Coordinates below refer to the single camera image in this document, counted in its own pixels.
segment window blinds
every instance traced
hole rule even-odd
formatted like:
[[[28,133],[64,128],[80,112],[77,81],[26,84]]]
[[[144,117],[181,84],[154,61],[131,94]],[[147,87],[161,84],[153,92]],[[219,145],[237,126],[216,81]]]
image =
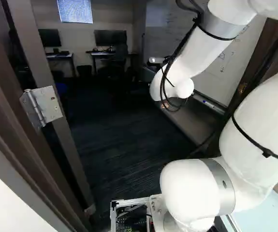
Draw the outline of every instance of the window blinds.
[[[93,23],[90,0],[57,0],[60,20],[70,23]]]

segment white robotic arm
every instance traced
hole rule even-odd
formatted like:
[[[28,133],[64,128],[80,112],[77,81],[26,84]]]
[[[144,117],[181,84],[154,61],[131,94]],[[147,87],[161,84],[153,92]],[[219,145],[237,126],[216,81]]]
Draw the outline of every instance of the white robotic arm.
[[[194,90],[191,78],[204,71],[258,14],[278,19],[278,1],[210,0],[201,23],[168,71],[166,77],[174,87],[165,81],[167,97],[189,97]],[[159,70],[150,87],[155,101],[161,100],[161,79],[162,71]]]
[[[278,19],[278,1],[210,0],[208,11],[175,59],[165,85],[168,97],[187,98],[191,77],[206,69],[257,14]],[[162,72],[150,87],[161,99]],[[278,74],[252,91],[225,126],[219,141],[222,157],[169,163],[161,173],[161,192],[182,231],[207,231],[214,216],[259,205],[278,182]],[[246,133],[277,156],[264,156]]]

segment wall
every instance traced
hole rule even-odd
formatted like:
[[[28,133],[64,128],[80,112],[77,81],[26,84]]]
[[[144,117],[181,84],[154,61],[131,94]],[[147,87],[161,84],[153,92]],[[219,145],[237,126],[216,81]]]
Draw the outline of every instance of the wall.
[[[132,1],[92,0],[93,24],[61,23],[57,0],[32,0],[34,15],[39,29],[58,29],[61,50],[74,52],[74,64],[92,65],[85,51],[96,47],[95,29],[126,30],[128,51],[132,51]],[[65,76],[71,76],[67,69]]]
[[[146,24],[146,0],[135,1],[133,3],[133,44],[132,50],[136,53],[142,52],[143,34]]]
[[[0,151],[0,232],[70,232]]]

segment metal hinge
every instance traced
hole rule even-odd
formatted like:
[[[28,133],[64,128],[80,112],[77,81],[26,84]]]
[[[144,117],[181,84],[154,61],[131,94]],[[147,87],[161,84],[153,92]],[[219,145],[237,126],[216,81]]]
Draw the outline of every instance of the metal hinge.
[[[53,86],[25,89],[19,100],[37,131],[63,116]]]

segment computer monitor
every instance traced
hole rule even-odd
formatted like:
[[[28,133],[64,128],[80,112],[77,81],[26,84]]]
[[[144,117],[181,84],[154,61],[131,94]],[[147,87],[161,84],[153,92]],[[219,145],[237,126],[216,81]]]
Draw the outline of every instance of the computer monitor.
[[[97,46],[112,46],[127,43],[127,32],[125,30],[95,30]]]
[[[57,29],[39,29],[43,47],[61,47]]]

